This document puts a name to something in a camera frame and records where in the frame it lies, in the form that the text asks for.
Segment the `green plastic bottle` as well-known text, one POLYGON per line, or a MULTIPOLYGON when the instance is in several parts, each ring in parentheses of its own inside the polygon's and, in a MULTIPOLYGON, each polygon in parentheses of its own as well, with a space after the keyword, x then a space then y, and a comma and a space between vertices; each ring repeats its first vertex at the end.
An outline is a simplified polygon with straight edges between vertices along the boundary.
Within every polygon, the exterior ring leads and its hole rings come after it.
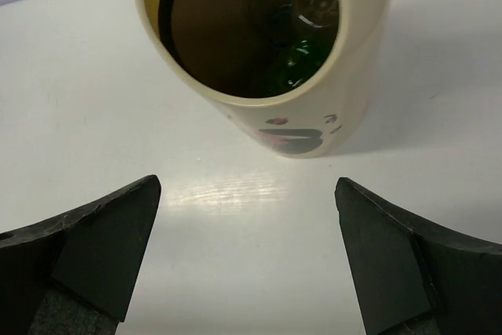
POLYGON ((258 76, 253 82, 253 93, 258 98, 268 98, 297 89, 325 63, 333 45, 332 39, 313 35, 299 39, 258 76))

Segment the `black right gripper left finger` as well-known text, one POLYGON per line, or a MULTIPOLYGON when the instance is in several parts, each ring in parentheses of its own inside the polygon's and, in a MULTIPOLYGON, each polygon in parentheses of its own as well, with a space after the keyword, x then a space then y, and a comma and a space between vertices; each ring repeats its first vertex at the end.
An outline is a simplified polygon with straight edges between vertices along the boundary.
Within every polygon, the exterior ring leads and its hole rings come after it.
POLYGON ((149 175, 1 234, 3 334, 114 334, 125 321, 161 198, 149 175))

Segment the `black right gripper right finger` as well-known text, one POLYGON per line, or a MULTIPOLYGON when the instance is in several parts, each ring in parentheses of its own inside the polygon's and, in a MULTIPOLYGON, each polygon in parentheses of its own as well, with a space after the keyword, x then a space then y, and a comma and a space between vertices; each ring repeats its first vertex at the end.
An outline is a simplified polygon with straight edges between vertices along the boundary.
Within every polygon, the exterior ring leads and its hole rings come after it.
POLYGON ((367 334, 499 334, 501 246, 342 177, 334 192, 367 334))

